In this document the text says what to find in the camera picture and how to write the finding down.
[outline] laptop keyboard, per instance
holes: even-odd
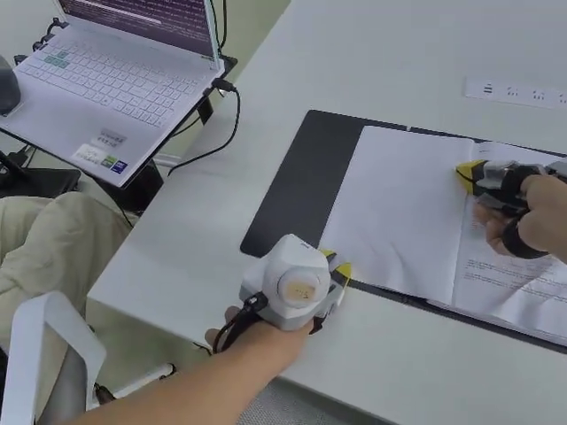
[[[61,42],[37,51],[18,69],[158,128],[202,83],[200,78],[181,78],[151,66],[106,56],[85,45]]]

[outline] khaki pants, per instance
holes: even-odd
[[[0,200],[0,346],[8,353],[12,318],[24,301],[63,292],[81,311],[87,294],[126,239],[130,227],[116,212],[80,193],[55,200]],[[66,354],[53,331],[43,349],[36,413],[49,399]]]

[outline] document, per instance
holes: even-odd
[[[321,246],[356,280],[567,345],[567,266],[495,253],[454,175],[473,159],[548,165],[557,157],[502,143],[367,127]]]
[[[450,303],[466,192],[456,164],[469,139],[366,127],[321,247],[353,262],[354,278]]]

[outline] person's hand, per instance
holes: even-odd
[[[530,212],[518,223],[520,237],[533,249],[567,262],[567,184],[549,175],[533,175],[525,179],[522,191]],[[475,205],[474,213],[486,227],[486,241],[496,252],[510,255],[501,239],[509,219],[482,205]]]
[[[224,314],[226,322],[231,321],[239,311],[238,307],[229,308]],[[261,321],[239,336],[235,343],[230,346],[228,352],[240,351],[246,356],[253,356],[259,362],[269,362],[270,366],[275,368],[279,374],[297,359],[312,329],[312,321],[294,332],[284,332],[265,321]],[[206,341],[211,346],[213,346],[218,333],[218,329],[207,330]]]

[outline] laptop screen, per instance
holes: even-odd
[[[207,0],[59,0],[66,14],[212,58]]]

